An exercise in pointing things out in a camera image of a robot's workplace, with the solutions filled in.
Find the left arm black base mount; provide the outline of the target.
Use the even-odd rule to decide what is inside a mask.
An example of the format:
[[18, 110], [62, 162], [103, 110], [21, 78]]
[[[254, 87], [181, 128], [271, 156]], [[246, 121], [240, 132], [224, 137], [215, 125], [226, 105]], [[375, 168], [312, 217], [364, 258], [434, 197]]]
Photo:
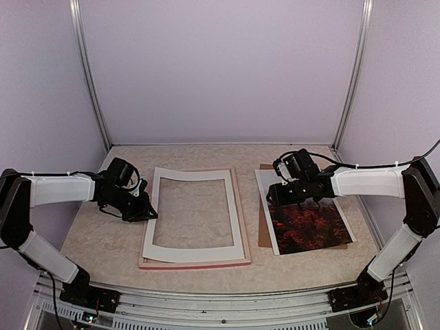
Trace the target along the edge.
[[64, 283], [60, 299], [80, 307], [114, 314], [119, 304], [120, 292], [91, 285], [78, 287]]

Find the brown cardboard backing board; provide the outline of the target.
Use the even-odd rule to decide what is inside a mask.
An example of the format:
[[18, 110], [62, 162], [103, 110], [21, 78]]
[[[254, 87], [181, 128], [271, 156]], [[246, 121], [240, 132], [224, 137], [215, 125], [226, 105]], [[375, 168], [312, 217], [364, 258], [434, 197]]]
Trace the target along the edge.
[[[273, 170], [271, 164], [260, 164], [260, 170]], [[264, 207], [261, 198], [259, 199], [259, 220], [258, 220], [258, 246], [260, 248], [272, 248], [272, 242], [270, 239], [270, 232], [267, 227], [265, 218]], [[339, 245], [335, 247], [328, 247], [330, 250], [346, 250], [347, 244]]]

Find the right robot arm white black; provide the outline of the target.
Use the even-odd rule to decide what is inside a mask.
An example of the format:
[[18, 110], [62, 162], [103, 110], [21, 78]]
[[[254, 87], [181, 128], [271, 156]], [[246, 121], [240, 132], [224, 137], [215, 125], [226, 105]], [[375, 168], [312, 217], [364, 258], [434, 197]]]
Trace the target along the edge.
[[301, 204], [308, 199], [351, 195], [404, 199], [406, 215], [401, 227], [357, 278], [352, 300], [366, 305], [396, 267], [408, 260], [420, 243], [439, 229], [439, 182], [424, 157], [406, 163], [358, 166], [342, 163], [320, 169], [305, 149], [283, 155], [273, 163], [281, 181], [268, 188], [273, 206]]

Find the white mat board passe-partout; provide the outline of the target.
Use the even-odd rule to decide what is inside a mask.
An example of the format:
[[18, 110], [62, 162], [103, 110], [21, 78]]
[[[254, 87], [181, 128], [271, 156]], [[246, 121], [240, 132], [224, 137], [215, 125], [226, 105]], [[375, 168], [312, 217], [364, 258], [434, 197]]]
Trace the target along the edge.
[[146, 227], [142, 256], [146, 259], [165, 263], [232, 263], [246, 259], [245, 244], [247, 239], [242, 233], [243, 224], [241, 207], [236, 199], [236, 175], [235, 169], [230, 167], [221, 170], [197, 170], [182, 171], [170, 170], [157, 167], [154, 170], [151, 204], [154, 208], [159, 206], [160, 180], [170, 179], [179, 182], [209, 182], [223, 181], [225, 184], [226, 201], [228, 203], [228, 214], [232, 231], [233, 245], [226, 247], [190, 248], [180, 249], [173, 247], [162, 247], [153, 243], [156, 229], [156, 220], [149, 220]]

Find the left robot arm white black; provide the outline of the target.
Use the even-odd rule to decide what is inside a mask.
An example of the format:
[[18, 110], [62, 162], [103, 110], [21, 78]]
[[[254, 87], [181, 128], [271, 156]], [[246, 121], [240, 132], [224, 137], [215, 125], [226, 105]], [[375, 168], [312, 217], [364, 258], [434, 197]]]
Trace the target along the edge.
[[126, 222], [156, 219], [158, 214], [145, 191], [146, 180], [138, 178], [134, 186], [129, 185], [137, 173], [135, 169], [65, 174], [5, 170], [1, 175], [1, 240], [33, 268], [60, 280], [79, 304], [91, 305], [96, 290], [89, 284], [89, 273], [36, 233], [31, 211], [48, 205], [91, 202], [100, 212], [114, 208], [116, 216]]

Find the photo print white border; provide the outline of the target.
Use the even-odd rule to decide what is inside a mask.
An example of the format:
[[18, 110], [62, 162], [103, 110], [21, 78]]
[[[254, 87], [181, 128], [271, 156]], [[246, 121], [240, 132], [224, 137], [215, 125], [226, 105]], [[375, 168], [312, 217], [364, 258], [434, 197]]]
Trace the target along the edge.
[[256, 170], [258, 191], [263, 203], [274, 255], [320, 250], [356, 242], [354, 233], [334, 199], [318, 203], [311, 199], [288, 206], [271, 206], [268, 188], [281, 182], [275, 170]]

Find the wooden picture frame pink edge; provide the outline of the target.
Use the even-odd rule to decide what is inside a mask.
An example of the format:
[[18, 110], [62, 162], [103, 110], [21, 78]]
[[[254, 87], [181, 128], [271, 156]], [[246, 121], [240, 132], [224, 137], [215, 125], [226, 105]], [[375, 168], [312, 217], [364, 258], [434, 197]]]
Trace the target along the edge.
[[[241, 207], [241, 200], [240, 200], [240, 196], [239, 196], [239, 187], [238, 187], [238, 183], [237, 183], [237, 178], [236, 178], [236, 199]], [[140, 252], [139, 268], [141, 270], [160, 270], [160, 271], [164, 271], [164, 270], [202, 270], [202, 269], [215, 269], [215, 268], [238, 267], [238, 266], [250, 265], [251, 264], [251, 254], [250, 254], [250, 247], [249, 247], [249, 243], [248, 243], [248, 236], [247, 236], [247, 233], [245, 230], [245, 221], [244, 221], [242, 207], [241, 207], [241, 212], [242, 212], [242, 220], [243, 220], [243, 224], [241, 225], [241, 230], [242, 230], [242, 233], [245, 234], [245, 237], [247, 239], [247, 242], [245, 244], [245, 256], [246, 256], [245, 260], [235, 261], [232, 263], [220, 262], [220, 263], [215, 263], [214, 265], [210, 265], [208, 263], [193, 263], [193, 264], [176, 263], [176, 264], [171, 264], [171, 263], [159, 262], [159, 261], [154, 261], [154, 260], [144, 258], [142, 256], [142, 250], [143, 250], [143, 243], [144, 243], [146, 227], [147, 227], [147, 223], [148, 223], [147, 222], [146, 224], [144, 224], [144, 234], [142, 237], [142, 248], [141, 248], [141, 252]]]

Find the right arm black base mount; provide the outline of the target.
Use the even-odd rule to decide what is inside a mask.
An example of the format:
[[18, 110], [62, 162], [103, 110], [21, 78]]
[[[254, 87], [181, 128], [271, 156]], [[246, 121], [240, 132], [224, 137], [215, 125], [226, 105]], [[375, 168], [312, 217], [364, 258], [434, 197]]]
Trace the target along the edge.
[[332, 312], [336, 313], [379, 303], [388, 299], [388, 294], [384, 288], [362, 291], [360, 286], [353, 285], [331, 290], [328, 298]]

